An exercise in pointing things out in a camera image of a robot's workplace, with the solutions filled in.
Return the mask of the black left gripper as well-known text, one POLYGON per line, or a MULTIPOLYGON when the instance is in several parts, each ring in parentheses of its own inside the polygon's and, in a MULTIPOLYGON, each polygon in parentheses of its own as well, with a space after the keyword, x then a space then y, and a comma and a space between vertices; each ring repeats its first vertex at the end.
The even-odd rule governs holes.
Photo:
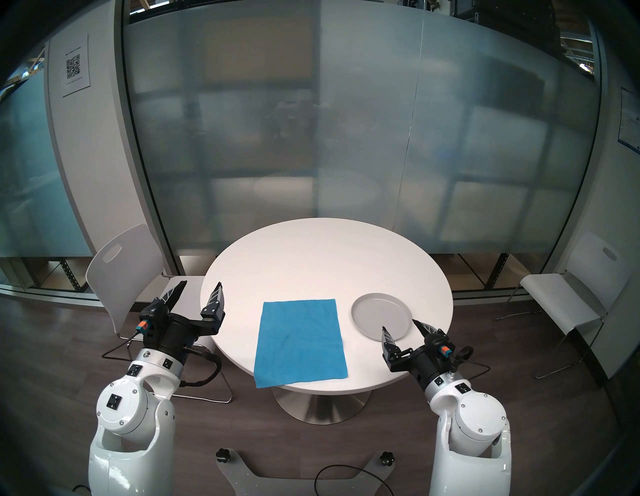
POLYGON ((191 320, 170 313, 179 301, 187 281, 180 281, 150 303, 150 311, 140 312, 140 332, 143 334, 143 347, 161 351, 185 364, 188 354, 221 364, 219 356, 213 352, 197 351, 193 344, 199 337, 216 335, 225 317, 223 286, 219 281, 210 293, 206 305, 201 309, 201 320, 191 320))

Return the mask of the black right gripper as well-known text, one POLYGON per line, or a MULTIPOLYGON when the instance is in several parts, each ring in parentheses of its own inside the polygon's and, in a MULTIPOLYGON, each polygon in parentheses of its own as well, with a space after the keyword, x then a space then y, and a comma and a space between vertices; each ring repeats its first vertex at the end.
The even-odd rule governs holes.
POLYGON ((424 337, 424 345, 417 349, 401 349, 391 334, 382 327, 381 345, 383 360, 390 372, 409 372, 418 382, 423 392, 440 375, 449 371, 452 365, 452 351, 442 352, 447 346, 447 334, 430 324, 413 320, 414 325, 424 337))

